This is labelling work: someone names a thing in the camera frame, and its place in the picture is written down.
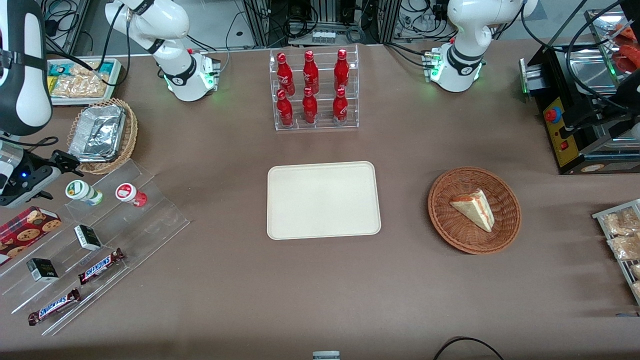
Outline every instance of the small black box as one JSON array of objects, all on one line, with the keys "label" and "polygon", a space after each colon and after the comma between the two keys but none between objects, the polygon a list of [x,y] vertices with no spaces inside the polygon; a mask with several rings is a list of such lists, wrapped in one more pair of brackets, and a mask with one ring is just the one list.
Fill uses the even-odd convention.
[{"label": "small black box", "polygon": [[76,238],[80,241],[80,246],[82,246],[82,248],[91,251],[100,250],[102,244],[91,227],[88,227],[87,225],[78,225],[74,228],[74,231],[76,232]]},{"label": "small black box", "polygon": [[27,267],[35,281],[54,282],[58,280],[58,273],[53,268],[51,260],[33,258],[27,261]]}]

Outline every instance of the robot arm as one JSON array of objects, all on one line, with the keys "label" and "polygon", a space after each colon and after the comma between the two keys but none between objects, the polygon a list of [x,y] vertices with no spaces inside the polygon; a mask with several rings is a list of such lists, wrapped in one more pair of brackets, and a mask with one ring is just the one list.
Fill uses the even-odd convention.
[{"label": "robot arm", "polygon": [[178,99],[195,101],[217,89],[212,60],[191,54],[182,44],[189,17],[180,5],[170,0],[114,0],[105,14],[109,22],[115,18],[116,30],[153,55]]},{"label": "robot arm", "polygon": [[450,92],[470,88],[492,41],[488,25],[511,21],[523,5],[524,16],[528,17],[538,0],[450,0],[447,14],[458,27],[458,34],[455,43],[433,49],[430,80]]},{"label": "robot arm", "polygon": [[46,85],[44,22],[38,4],[0,0],[0,33],[0,131],[31,135],[47,125],[52,108]]}]

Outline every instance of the sandwich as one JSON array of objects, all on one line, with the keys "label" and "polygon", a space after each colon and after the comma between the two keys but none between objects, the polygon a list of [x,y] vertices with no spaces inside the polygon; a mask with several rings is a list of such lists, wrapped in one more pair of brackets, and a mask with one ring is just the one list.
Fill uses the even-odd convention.
[{"label": "sandwich", "polygon": [[491,212],[491,207],[489,207],[489,202],[486,200],[486,195],[481,189],[474,193],[456,196],[451,199],[449,204],[482,230],[487,233],[491,232],[495,219],[493,219],[493,213]]}]

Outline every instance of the black machine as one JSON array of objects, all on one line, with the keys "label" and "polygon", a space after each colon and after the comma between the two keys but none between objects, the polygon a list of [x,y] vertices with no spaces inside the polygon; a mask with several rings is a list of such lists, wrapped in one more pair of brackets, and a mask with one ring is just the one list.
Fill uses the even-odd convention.
[{"label": "black machine", "polygon": [[[607,38],[615,23],[603,20],[624,23],[639,15],[635,0],[590,10],[583,29],[591,26],[597,44],[575,37],[556,51],[542,47],[528,64],[521,60],[523,90],[544,115],[561,174],[640,172],[640,69],[621,66],[619,44]],[[640,21],[631,27],[640,34]]]}]

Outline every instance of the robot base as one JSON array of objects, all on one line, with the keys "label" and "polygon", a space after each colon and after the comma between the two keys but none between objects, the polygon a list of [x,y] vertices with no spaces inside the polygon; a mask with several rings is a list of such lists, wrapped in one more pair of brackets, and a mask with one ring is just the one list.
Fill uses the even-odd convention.
[{"label": "robot base", "polygon": [[442,47],[434,47],[431,54],[422,57],[424,65],[432,65],[433,69],[424,69],[424,77],[427,82],[434,82],[444,90],[450,92],[463,92],[471,87],[471,84],[480,76],[480,64],[468,75],[460,75],[447,59],[447,51],[451,44],[444,44]]},{"label": "robot base", "polygon": [[211,58],[201,54],[192,55],[196,60],[196,71],[182,86],[173,85],[164,77],[169,90],[182,101],[196,101],[209,92],[218,89],[220,79],[220,62],[214,63]]}]

